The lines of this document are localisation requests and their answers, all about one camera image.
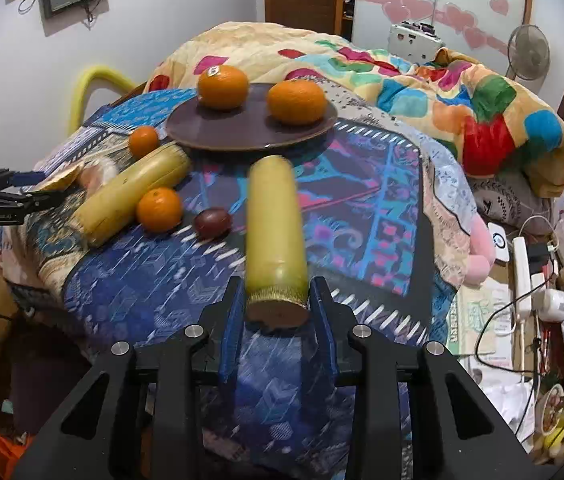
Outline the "large orange with sticker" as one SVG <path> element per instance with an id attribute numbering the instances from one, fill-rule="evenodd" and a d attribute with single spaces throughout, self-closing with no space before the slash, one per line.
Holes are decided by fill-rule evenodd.
<path id="1" fill-rule="evenodd" d="M 211 66 L 197 81 L 199 102 L 213 110 L 234 110 L 242 106 L 248 92 L 247 75 L 229 65 Z"/>

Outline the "yellow sugarcane piece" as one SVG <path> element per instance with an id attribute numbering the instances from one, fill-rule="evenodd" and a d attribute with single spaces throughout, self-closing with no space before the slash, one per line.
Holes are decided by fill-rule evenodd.
<path id="1" fill-rule="evenodd" d="M 175 142 L 163 144 L 87 198 L 68 225 L 90 246 L 100 247 L 134 218 L 137 204 L 146 193 L 154 188 L 174 188 L 191 166 L 191 159 Z"/>
<path id="2" fill-rule="evenodd" d="M 246 314 L 269 330 L 307 322 L 308 265 L 293 165 L 271 155 L 248 174 Z"/>

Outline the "colourful patchwork blanket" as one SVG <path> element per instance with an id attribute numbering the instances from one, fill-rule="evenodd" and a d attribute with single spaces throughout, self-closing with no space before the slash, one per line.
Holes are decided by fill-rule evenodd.
<path id="1" fill-rule="evenodd" d="M 522 84 L 448 48 L 429 63 L 339 36 L 273 23 L 225 22 L 186 41 L 149 76 L 146 91 L 193 88 L 230 65 L 252 82 L 322 76 L 443 144 L 465 174 L 524 170 L 542 198 L 564 192 L 564 121 Z"/>

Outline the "small tangerine front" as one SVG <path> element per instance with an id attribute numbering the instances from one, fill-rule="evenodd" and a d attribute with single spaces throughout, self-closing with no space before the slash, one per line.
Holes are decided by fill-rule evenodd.
<path id="1" fill-rule="evenodd" d="M 183 206 L 173 188 L 154 188 L 145 193 L 136 207 L 136 217 L 146 232 L 161 234 L 181 222 Z"/>

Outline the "dark brown round plate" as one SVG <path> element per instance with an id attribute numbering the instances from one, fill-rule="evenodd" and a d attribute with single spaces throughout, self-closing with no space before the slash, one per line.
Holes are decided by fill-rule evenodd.
<path id="1" fill-rule="evenodd" d="M 271 84 L 253 84 L 247 100 L 235 110 L 212 110 L 197 96 L 173 109 L 165 131 L 185 148 L 209 152 L 262 152 L 286 148 L 323 136 L 337 120 L 337 110 L 327 103 L 324 117 L 307 126 L 289 126 L 268 112 Z"/>

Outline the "white grey box device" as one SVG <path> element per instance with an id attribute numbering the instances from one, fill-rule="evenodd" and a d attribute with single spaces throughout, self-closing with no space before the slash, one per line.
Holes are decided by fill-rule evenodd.
<path id="1" fill-rule="evenodd" d="M 391 25 L 387 44 L 391 55 L 416 64 L 434 61 L 445 45 L 436 35 L 434 26 L 408 21 Z"/>

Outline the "blue patterned patchwork cloth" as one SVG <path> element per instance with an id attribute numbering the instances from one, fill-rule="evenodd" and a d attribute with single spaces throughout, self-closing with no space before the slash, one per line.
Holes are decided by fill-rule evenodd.
<path id="1" fill-rule="evenodd" d="M 329 381 L 312 325 L 288 322 L 308 307 L 311 278 L 399 344 L 444 339 L 477 217 L 440 142 L 341 84 L 321 88 L 337 110 L 324 136 L 276 155 L 187 155 L 184 216 L 165 234 L 131 221 L 91 246 L 73 222 L 87 200 L 76 183 L 61 205 L 0 233 L 18 303 L 84 333 L 89 356 L 120 338 L 160 344 L 242 278 L 235 401 L 207 391 L 204 435 L 218 452 L 303 479 L 344 472 L 355 400 Z"/>

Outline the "white power strip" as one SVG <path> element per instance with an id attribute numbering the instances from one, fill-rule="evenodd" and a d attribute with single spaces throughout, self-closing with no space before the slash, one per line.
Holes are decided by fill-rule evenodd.
<path id="1" fill-rule="evenodd" d="M 532 311 L 531 275 L 527 243 L 524 237 L 513 239 L 513 263 L 515 271 L 515 308 L 519 322 L 526 321 Z"/>

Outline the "dark purple passion fruit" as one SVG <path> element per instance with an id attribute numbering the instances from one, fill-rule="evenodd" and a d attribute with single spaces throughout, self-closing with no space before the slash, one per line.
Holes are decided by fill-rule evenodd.
<path id="1" fill-rule="evenodd" d="M 224 208 L 210 207 L 197 214 L 193 228 L 199 240 L 214 240 L 231 231 L 232 217 Z"/>

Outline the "yellow curved chair frame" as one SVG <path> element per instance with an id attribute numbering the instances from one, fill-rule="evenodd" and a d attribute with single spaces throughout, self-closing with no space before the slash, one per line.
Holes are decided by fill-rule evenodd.
<path id="1" fill-rule="evenodd" d="M 86 118 L 86 111 L 96 91 L 107 89 L 119 96 L 126 96 L 137 88 L 137 84 L 110 66 L 94 64 L 79 75 L 70 97 L 67 134 L 73 134 Z"/>

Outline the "small tangerine near plate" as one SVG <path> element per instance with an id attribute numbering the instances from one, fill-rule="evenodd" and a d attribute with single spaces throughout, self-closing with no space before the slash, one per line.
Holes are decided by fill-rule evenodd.
<path id="1" fill-rule="evenodd" d="M 141 159 L 160 146 L 157 130 L 152 126 L 135 128 L 128 138 L 128 148 L 134 159 Z"/>

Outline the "standing electric fan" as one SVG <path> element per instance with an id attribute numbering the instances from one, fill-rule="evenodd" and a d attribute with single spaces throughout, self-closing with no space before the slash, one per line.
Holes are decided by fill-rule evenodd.
<path id="1" fill-rule="evenodd" d="M 507 44 L 508 67 L 522 80 L 543 78 L 550 68 L 550 44 L 538 26 L 522 24 L 516 27 Z"/>

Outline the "white wardrobe with hearts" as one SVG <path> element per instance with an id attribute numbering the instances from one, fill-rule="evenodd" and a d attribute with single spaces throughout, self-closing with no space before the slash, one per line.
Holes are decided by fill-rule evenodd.
<path id="1" fill-rule="evenodd" d="M 484 60 L 504 56 L 513 30 L 529 21 L 532 0 L 353 0 L 352 42 L 386 47 L 391 26 L 425 23 L 447 47 Z"/>

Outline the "large orange on plate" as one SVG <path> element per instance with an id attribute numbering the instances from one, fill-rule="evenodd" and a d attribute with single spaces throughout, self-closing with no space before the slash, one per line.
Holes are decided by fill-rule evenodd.
<path id="1" fill-rule="evenodd" d="M 325 114 L 327 99 L 322 88 L 312 80 L 284 80 L 267 94 L 270 115 L 282 124 L 311 125 Z"/>

